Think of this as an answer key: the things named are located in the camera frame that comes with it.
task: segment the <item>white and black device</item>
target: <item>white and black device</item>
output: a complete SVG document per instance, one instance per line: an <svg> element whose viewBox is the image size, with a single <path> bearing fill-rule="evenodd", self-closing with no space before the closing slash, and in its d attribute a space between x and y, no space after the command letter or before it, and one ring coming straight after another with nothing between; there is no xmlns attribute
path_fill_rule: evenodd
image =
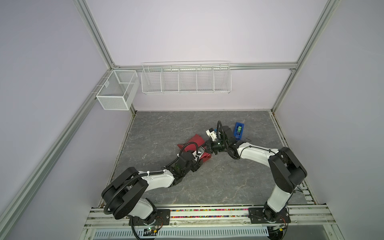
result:
<svg viewBox="0 0 384 240"><path fill-rule="evenodd" d="M157 208L149 199L141 198L144 192L180 183L188 172L195 172L200 168L202 165L200 156L203 152L211 154L227 152L234 159L250 159L270 167L272 171L276 185L264 208L258 211L259 215L256 217L273 223L281 216L287 216L285 208L287 201L307 176L306 170L292 151L287 147L269 149L241 140L236 141L232 130L228 126L222 126L220 121L217 123L217 131L211 128L207 130L207 135L210 139L201 146L195 142L185 144L176 159L160 171L142 172L134 167L126 169L102 192L106 203L104 213L113 214L115 219L127 215L135 216L146 224L152 224L157 215ZM185 152L185 147L191 144L195 145L196 150Z"/></svg>

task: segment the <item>blue plastic container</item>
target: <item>blue plastic container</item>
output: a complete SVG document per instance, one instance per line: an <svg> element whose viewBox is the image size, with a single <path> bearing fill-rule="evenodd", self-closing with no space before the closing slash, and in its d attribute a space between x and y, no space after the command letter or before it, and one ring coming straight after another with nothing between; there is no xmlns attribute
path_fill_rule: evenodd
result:
<svg viewBox="0 0 384 240"><path fill-rule="evenodd" d="M243 135L244 130L244 124L237 122L235 124L235 128L233 129L233 135L235 136L236 140L241 140L241 136Z"/></svg>

